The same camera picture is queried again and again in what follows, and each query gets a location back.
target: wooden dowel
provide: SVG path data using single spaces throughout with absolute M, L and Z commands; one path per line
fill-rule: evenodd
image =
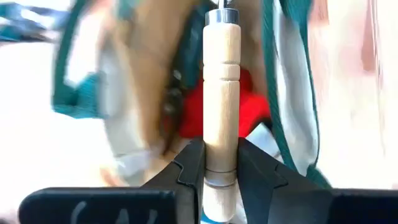
M 203 30 L 203 208 L 211 220 L 227 222 L 236 209 L 241 28 L 236 24 L 238 12 L 234 9 L 209 13 Z M 212 20 L 211 14 L 230 16 L 225 21 L 222 16 L 221 20 Z

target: teal webbing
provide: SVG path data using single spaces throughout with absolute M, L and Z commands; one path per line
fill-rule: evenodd
M 317 134 L 319 133 L 317 105 L 315 100 L 315 89 L 313 86 L 312 71 L 310 65 L 310 57 L 308 51 L 308 16 L 311 10 L 311 0 L 279 0 L 281 8 L 288 19 L 296 22 L 300 29 L 300 36 L 305 49 L 305 57 L 307 60 L 308 75 L 310 77 L 310 86 L 312 91 L 312 108 L 315 115 L 315 122 L 317 125 Z M 275 74 L 275 39 L 274 39 L 274 0 L 263 0 L 263 26 L 262 26 L 262 47 L 264 52 L 264 63 L 266 65 L 266 77 L 268 87 L 268 100 L 271 109 L 272 127 L 275 140 L 278 144 L 280 154 L 286 166 L 294 171 L 297 168 L 290 153 L 289 145 L 285 137 L 282 122 L 280 120 L 279 102 L 278 102 L 278 86 Z M 321 187 L 330 188 L 330 184 L 326 178 L 317 170 L 316 165 L 319 157 L 320 144 L 318 141 L 318 152 L 315 162 L 307 169 L 307 177 L 314 181 Z
M 63 33 L 57 58 L 55 59 L 53 109 L 57 113 L 73 118 L 99 118 L 97 90 L 99 76 L 89 74 L 77 88 L 65 83 L 68 58 L 78 20 L 91 1 L 77 0 L 71 9 L 70 18 Z

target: blurred background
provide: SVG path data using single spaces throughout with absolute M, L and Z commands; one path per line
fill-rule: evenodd
M 68 12 L 72 0 L 22 5 Z M 394 1 L 314 0 L 310 57 L 317 90 L 318 166 L 338 188 L 398 189 L 398 19 Z M 80 22 L 68 67 L 78 83 L 95 71 L 102 25 L 113 0 L 96 0 Z M 7 21 L 0 18 L 0 29 Z M 50 42 L 0 42 L 0 217 L 34 190 L 102 186 L 98 167 L 111 151 L 103 122 L 51 109 Z

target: red fabric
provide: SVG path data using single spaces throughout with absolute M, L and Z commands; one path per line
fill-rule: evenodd
M 240 87 L 239 137 L 246 137 L 256 122 L 270 118 L 270 111 L 266 98 L 252 92 L 251 76 L 247 70 L 241 69 Z M 203 80 L 185 98 L 179 134 L 183 138 L 203 135 Z

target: black clamp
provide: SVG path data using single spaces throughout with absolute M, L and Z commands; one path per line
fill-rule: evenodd
M 21 224 L 199 224 L 205 145 L 193 140 L 140 188 L 49 188 L 21 203 Z M 398 223 L 398 192 L 321 189 L 239 140 L 238 183 L 248 224 Z

